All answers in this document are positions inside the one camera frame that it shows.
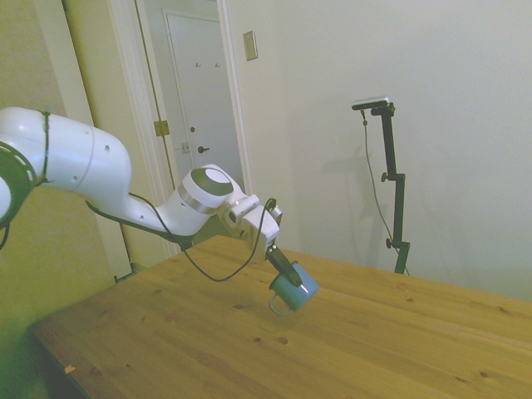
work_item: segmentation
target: wood knot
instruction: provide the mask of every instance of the wood knot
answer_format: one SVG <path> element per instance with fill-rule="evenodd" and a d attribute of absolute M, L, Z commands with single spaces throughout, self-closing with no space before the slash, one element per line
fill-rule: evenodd
<path fill-rule="evenodd" d="M 101 376 L 101 371 L 98 370 L 98 368 L 96 366 L 94 366 L 91 371 L 89 372 L 89 374 L 92 376 L 92 377 L 95 377 L 95 376 Z"/>

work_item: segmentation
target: blue mug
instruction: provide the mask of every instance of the blue mug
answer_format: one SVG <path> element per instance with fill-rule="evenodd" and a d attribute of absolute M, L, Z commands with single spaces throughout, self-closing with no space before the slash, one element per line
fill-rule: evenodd
<path fill-rule="evenodd" d="M 269 300 L 269 306 L 279 316 L 286 316 L 290 311 L 297 311 L 319 290 L 318 283 L 301 266 L 293 264 L 293 268 L 303 281 L 299 287 L 294 287 L 283 273 L 280 273 L 269 286 L 269 289 L 275 292 Z M 288 305 L 286 312 L 281 313 L 274 307 L 273 301 L 277 296 Z"/>

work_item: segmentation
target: door hinge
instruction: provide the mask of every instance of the door hinge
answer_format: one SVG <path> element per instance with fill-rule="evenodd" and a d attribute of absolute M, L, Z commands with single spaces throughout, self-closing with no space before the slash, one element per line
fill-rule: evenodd
<path fill-rule="evenodd" d="M 164 135 L 170 134 L 170 129 L 168 128 L 168 121 L 155 121 L 155 135 L 157 137 L 162 137 Z"/>

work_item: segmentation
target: doorway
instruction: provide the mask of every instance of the doorway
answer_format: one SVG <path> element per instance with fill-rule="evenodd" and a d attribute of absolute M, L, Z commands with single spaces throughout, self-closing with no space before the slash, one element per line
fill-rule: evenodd
<path fill-rule="evenodd" d="M 190 154 L 194 168 L 218 165 L 244 187 L 219 22 L 170 12 L 165 17 L 187 136 L 175 157 Z"/>

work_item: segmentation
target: sticker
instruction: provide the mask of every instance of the sticker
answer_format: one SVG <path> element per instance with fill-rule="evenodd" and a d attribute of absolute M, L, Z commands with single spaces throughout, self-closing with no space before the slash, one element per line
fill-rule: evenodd
<path fill-rule="evenodd" d="M 65 367 L 65 374 L 73 372 L 74 370 L 76 370 L 76 368 L 74 366 L 72 366 L 72 365 L 67 366 L 67 367 Z"/>

